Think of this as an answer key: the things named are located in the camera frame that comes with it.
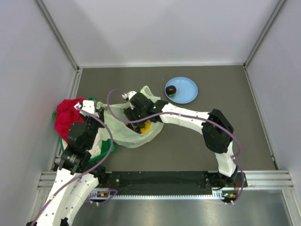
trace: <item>cable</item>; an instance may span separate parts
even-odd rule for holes
[[[111,144],[110,144],[110,148],[108,150],[108,153],[104,156],[103,159],[101,159],[95,166],[93,166],[92,168],[88,169],[86,172],[83,172],[82,174],[80,174],[79,176],[73,178],[72,180],[68,181],[66,184],[64,184],[62,187],[60,187],[54,194],[53,196],[55,197],[60,191],[62,191],[66,186],[68,186],[69,184],[71,184],[72,182],[76,181],[77,179],[79,179],[80,177],[82,177],[83,175],[88,174],[89,172],[93,171],[94,169],[96,169],[97,167],[99,167],[110,155],[112,148],[113,148],[113,135],[110,131],[110,129],[108,128],[108,126],[102,122],[99,118],[97,118],[95,115],[90,114],[82,109],[80,109],[79,107],[77,107],[77,110],[89,115],[90,117],[94,118],[96,121],[98,121],[100,124],[103,125],[103,127],[105,127],[110,135],[110,139],[111,139]],[[39,219],[39,217],[41,216],[41,214],[44,212],[44,210],[47,208],[47,206],[51,203],[51,199],[49,199],[45,205],[42,207],[42,209],[40,210],[40,212],[37,214],[37,216],[35,217],[35,219],[32,221],[32,223],[30,224],[30,226],[34,226],[34,224],[37,222],[37,220]]]
[[[127,120],[124,120],[124,119],[121,119],[119,117],[117,117],[112,109],[110,108],[110,96],[113,92],[121,92],[122,94],[126,94],[124,91],[122,91],[121,89],[113,89],[111,90],[109,93],[108,93],[108,96],[107,96],[107,106],[108,106],[108,110],[109,112],[111,113],[111,115],[119,120],[119,121],[122,121],[124,123],[138,123],[138,122],[142,122],[142,121],[145,121],[145,120],[148,120],[148,119],[151,119],[153,117],[156,117],[156,116],[159,116],[159,115],[163,115],[163,114],[170,114],[170,115],[179,115],[179,113],[175,113],[175,112],[160,112],[160,113],[156,113],[156,114],[153,114],[151,116],[147,116],[143,119],[139,119],[139,120],[135,120],[135,121],[127,121]],[[215,125],[217,128],[220,128],[222,131],[224,131],[225,133],[227,133],[238,145],[238,152],[234,155],[231,156],[231,158],[233,159],[233,162],[237,165],[237,168],[241,171],[241,175],[242,175],[242,186],[241,186],[241,189],[240,189],[240,193],[238,194],[236,200],[233,201],[233,204],[237,202],[237,200],[240,198],[243,190],[244,190],[244,185],[245,185],[245,176],[244,176],[244,173],[241,169],[241,167],[236,163],[235,161],[235,158],[241,153],[241,150],[242,150],[242,145],[240,143],[240,141],[232,134],[230,133],[228,130],[226,130],[224,127],[222,127],[221,125],[217,124],[216,122],[214,121],[211,121],[209,119],[204,119],[204,118],[200,118],[200,117],[197,117],[197,116],[191,116],[191,115],[185,115],[185,114],[181,114],[182,117],[185,117],[185,118],[190,118],[190,119],[198,119],[198,120],[202,120],[202,121],[206,121],[212,125]]]

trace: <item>black ball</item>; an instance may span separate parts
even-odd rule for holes
[[[168,96],[175,94],[176,91],[177,91],[177,88],[175,86],[167,86],[165,89],[165,92]]]

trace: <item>gray tabletop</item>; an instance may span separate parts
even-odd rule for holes
[[[275,169],[242,66],[83,69],[77,97],[93,96],[106,103],[112,89],[139,91],[148,85],[154,95],[168,100],[165,84],[178,76],[192,79],[199,93],[191,103],[175,105],[200,112],[221,110],[243,145],[237,158],[240,166],[244,170]],[[117,93],[112,96],[111,104],[119,103],[124,100]],[[151,142],[141,147],[129,149],[116,145],[116,152],[103,165],[107,171],[197,171],[218,167],[214,153],[206,148],[199,133],[172,124],[165,124]]]
[[[245,191],[234,206],[220,200],[112,200],[85,203],[73,226],[292,226],[281,191]]]

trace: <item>cable clip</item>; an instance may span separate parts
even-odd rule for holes
[[[50,200],[54,200],[54,199],[55,199],[55,195],[49,194],[49,195],[48,195],[48,198],[49,198]]]
[[[180,111],[180,113],[178,114],[178,122],[179,122],[179,126],[181,126],[181,120],[180,120],[181,115],[182,115],[182,111]]]

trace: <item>white wall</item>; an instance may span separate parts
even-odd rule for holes
[[[301,1],[287,1],[254,60],[251,82],[272,148],[301,200]]]
[[[76,62],[245,62],[278,0],[44,0]]]
[[[33,0],[0,5],[0,224],[24,226],[74,71]]]

